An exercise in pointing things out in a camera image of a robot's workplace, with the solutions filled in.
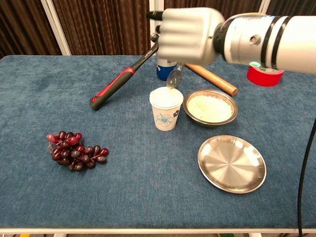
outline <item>red tape roll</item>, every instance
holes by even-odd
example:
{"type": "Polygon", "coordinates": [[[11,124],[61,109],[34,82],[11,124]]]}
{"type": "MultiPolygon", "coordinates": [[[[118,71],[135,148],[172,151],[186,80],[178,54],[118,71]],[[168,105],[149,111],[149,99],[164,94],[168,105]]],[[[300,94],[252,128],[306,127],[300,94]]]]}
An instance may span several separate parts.
{"type": "Polygon", "coordinates": [[[277,85],[284,73],[284,70],[277,72],[265,72],[257,67],[250,66],[247,73],[247,78],[256,85],[260,86],[274,86],[277,85]]]}

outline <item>metal spoon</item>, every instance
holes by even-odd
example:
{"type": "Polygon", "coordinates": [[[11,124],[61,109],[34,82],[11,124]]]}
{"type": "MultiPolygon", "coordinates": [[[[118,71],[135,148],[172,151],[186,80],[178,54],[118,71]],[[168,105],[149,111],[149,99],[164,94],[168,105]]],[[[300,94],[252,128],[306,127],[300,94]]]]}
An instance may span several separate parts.
{"type": "Polygon", "coordinates": [[[171,71],[167,78],[167,87],[169,89],[175,88],[182,78],[182,71],[183,71],[184,64],[180,63],[180,65],[171,71]]]}

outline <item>white paper cup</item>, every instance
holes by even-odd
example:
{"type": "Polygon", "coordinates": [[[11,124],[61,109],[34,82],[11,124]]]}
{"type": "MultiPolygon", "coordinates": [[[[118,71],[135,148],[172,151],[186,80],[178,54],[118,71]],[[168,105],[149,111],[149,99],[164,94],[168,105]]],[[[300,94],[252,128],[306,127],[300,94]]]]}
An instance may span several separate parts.
{"type": "Polygon", "coordinates": [[[177,89],[160,87],[150,93],[156,128],[161,131],[172,130],[177,122],[183,95],[177,89]]]}

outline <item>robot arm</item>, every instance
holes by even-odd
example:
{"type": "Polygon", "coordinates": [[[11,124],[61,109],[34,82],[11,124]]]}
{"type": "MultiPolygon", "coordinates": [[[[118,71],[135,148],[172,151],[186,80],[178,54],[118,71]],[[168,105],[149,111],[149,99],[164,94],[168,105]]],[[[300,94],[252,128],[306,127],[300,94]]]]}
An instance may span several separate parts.
{"type": "Polygon", "coordinates": [[[316,16],[244,13],[224,21],[212,8],[168,8],[162,18],[158,56],[205,65],[219,54],[228,63],[316,74],[316,16]]]}

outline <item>table edge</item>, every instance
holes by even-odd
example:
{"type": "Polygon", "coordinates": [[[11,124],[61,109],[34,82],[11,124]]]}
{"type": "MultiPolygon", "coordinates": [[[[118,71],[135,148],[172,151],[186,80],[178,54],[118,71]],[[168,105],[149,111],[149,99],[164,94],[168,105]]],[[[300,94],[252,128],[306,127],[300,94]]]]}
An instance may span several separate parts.
{"type": "MultiPolygon", "coordinates": [[[[316,233],[316,229],[303,229],[316,233]]],[[[1,234],[220,234],[220,233],[298,233],[298,229],[62,229],[62,228],[0,228],[1,234]]]]}

